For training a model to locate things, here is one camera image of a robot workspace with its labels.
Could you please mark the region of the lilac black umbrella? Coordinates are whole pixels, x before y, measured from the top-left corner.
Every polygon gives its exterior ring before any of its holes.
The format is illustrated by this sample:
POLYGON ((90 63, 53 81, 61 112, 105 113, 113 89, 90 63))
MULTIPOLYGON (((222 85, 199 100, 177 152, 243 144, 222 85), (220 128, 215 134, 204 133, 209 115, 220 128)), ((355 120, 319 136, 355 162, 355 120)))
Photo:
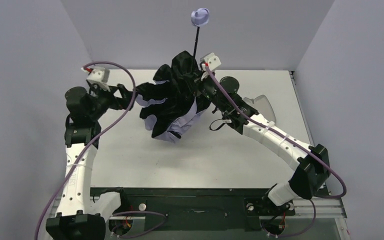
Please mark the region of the lilac black umbrella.
POLYGON ((177 143, 208 109, 211 102, 193 86, 201 74, 195 55, 184 50, 157 69, 153 82, 136 87, 139 117, 153 139, 177 143))

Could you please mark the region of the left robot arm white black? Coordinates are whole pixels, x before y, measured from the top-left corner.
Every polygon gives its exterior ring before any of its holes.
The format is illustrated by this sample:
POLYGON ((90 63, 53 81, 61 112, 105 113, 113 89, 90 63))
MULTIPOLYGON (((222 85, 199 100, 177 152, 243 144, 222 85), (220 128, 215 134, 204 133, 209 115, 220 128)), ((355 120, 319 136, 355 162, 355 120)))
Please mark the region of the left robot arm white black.
POLYGON ((108 89, 91 84, 89 89, 76 86, 65 93, 69 114, 65 121, 66 173, 57 190, 61 199, 55 216, 46 220, 46 232, 54 240, 103 240, 109 210, 121 205, 121 192, 116 190, 90 207, 93 162, 99 149, 99 139, 112 123, 102 129, 99 123, 107 110, 130 111, 137 90, 127 90, 123 84, 108 89))

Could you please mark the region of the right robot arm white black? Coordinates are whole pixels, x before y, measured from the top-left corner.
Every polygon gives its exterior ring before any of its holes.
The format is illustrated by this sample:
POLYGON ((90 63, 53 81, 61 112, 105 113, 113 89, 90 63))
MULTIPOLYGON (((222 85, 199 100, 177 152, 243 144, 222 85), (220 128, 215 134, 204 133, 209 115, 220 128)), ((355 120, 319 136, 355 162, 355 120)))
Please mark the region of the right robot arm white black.
POLYGON ((265 199, 270 205, 281 206, 298 197, 310 200, 316 195, 331 175, 327 169, 329 155, 326 147, 321 144, 312 146, 278 128, 261 113, 261 110, 272 112, 267 98, 264 95, 242 98, 238 94, 239 82, 234 77, 223 77, 219 84, 238 108, 233 107, 209 76, 196 80, 195 84, 197 92, 215 105, 229 127, 264 145, 294 171, 290 180, 277 183, 266 193, 265 199))

